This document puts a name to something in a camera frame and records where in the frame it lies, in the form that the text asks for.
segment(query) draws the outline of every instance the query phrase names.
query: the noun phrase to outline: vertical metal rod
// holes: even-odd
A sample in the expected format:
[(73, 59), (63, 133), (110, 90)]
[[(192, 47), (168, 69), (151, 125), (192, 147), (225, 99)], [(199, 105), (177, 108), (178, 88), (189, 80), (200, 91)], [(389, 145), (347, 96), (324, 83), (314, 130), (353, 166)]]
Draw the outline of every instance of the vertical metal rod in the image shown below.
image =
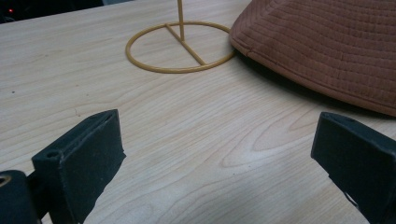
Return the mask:
[(181, 0), (177, 0), (178, 7), (178, 22), (180, 27), (180, 39), (184, 41), (184, 21), (183, 21), (183, 6)]

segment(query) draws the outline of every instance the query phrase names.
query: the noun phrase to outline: light wood grain surface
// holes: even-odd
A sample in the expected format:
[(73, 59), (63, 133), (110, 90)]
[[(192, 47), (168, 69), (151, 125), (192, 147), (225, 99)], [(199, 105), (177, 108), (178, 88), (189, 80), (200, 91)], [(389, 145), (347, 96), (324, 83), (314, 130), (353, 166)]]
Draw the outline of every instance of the light wood grain surface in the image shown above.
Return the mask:
[[(185, 0), (185, 21), (231, 27), (248, 0)], [(310, 158), (321, 111), (396, 138), (396, 120), (301, 88), (237, 56), (162, 75), (130, 64), (137, 32), (177, 20), (177, 1), (136, 0), (0, 25), (0, 170), (33, 172), (39, 150), (89, 115), (117, 108), (127, 158), (86, 223), (367, 223)], [(227, 35), (186, 27), (208, 61)], [(196, 62), (166, 30), (137, 59)]]

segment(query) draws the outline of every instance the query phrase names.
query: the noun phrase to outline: black plastic part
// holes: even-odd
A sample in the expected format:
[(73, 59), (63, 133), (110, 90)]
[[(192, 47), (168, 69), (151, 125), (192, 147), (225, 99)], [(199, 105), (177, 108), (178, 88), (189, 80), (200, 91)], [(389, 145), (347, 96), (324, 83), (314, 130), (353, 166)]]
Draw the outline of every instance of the black plastic part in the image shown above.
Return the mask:
[(354, 119), (322, 113), (311, 157), (370, 223), (396, 223), (396, 141)]
[(0, 172), (0, 223), (37, 223), (26, 175), (21, 171)]
[(124, 158), (117, 110), (84, 119), (33, 156), (29, 179), (46, 200), (37, 210), (47, 207), (53, 223), (82, 223)]

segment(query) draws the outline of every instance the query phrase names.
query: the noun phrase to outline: brown bucket hat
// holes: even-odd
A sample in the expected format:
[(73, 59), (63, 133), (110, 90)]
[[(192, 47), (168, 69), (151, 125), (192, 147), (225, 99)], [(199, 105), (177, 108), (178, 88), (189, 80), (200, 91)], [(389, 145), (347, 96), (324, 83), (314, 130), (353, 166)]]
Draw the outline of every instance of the brown bucket hat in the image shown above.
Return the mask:
[(396, 1), (253, 0), (230, 39), (301, 85), (396, 117)]

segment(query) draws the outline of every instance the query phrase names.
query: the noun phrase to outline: dark background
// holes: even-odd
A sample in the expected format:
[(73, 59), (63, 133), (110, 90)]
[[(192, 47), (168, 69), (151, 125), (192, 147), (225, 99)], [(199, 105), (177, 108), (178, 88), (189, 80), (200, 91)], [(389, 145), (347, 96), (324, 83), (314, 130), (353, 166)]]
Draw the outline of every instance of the dark background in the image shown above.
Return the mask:
[(103, 5), (102, 0), (0, 0), (0, 23), (28, 20)]

